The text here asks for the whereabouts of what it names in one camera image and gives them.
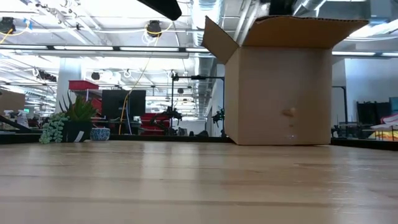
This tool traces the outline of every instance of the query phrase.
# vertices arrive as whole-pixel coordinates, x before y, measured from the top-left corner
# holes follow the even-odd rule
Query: wooden table
[[[397,223],[398,154],[108,141],[0,146],[2,224]]]

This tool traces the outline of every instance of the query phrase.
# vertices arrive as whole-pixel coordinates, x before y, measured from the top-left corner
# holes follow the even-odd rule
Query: yellow cable
[[[5,34],[5,33],[2,33],[2,32],[0,32],[0,34],[6,35],[6,36],[14,37],[14,36],[23,34],[24,32],[26,32],[26,31],[28,30],[28,28],[29,28],[29,24],[26,24],[26,28],[25,28],[23,31],[21,31],[20,33],[18,33],[18,34]]]
[[[12,32],[12,29],[10,29],[10,30],[8,31],[8,33],[4,36],[4,38],[0,41],[0,44],[2,44],[2,43],[6,40],[6,38],[8,37],[8,35],[9,35],[11,32]]]
[[[161,34],[161,33],[163,33],[163,32],[165,32],[165,31],[168,31],[170,28],[171,28],[171,26],[173,25],[173,23],[170,23],[170,25],[169,25],[169,27],[166,29],[166,30],[162,30],[162,31],[160,31],[160,32],[151,32],[151,31],[148,31],[148,25],[146,25],[145,26],[145,30],[147,30],[147,33],[148,34]]]
[[[160,34],[157,34],[157,38],[156,38],[156,42],[155,45],[157,45],[157,42],[159,40]],[[124,98],[124,103],[123,103],[123,109],[122,109],[122,116],[120,117],[120,124],[119,124],[119,134],[121,133],[121,129],[122,129],[122,121],[123,121],[123,115],[124,115],[124,109],[126,108],[126,104],[127,104],[127,98],[129,97],[129,95],[131,94],[132,90],[136,87],[136,85],[138,84],[139,80],[141,79],[141,77],[144,75],[144,72],[147,70],[150,58],[152,57],[152,55],[148,58],[148,62],[146,63],[144,69],[141,72],[141,75],[139,75],[136,83],[132,86],[131,90],[129,91],[129,93],[126,95],[126,97]]]

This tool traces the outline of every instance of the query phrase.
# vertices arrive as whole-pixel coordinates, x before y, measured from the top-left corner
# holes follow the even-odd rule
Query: box flap
[[[366,24],[364,20],[267,16],[254,22],[243,46],[330,49]]]
[[[206,47],[223,64],[226,64],[235,50],[239,48],[232,37],[207,16],[201,45]]]

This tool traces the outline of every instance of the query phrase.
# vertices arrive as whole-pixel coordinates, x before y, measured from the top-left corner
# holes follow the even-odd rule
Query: ceiling duct
[[[193,29],[204,29],[205,28],[205,16],[208,16],[212,21],[217,24],[221,24],[221,18],[224,14],[224,0],[193,0],[192,1],[192,28]],[[196,32],[193,34],[193,42],[195,46],[201,46],[203,40],[203,33]],[[195,63],[195,75],[211,76],[212,70],[215,67],[216,60],[213,58],[197,58]],[[205,106],[208,104],[208,88],[209,86],[206,80],[198,82],[198,95],[201,96],[198,99],[198,117],[205,117]]]
[[[312,13],[308,16],[318,17],[319,8],[321,8],[325,2],[326,0],[297,0],[293,10],[293,16],[304,16],[305,14]]]

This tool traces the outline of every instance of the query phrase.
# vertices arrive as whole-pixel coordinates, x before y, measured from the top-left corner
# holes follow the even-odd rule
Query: cardboard box
[[[226,66],[225,133],[242,145],[329,144],[331,49],[367,23],[262,17],[240,47],[207,17],[202,45]]]
[[[4,110],[23,110],[25,107],[25,94],[14,93],[11,91],[0,90],[0,114],[4,115]]]

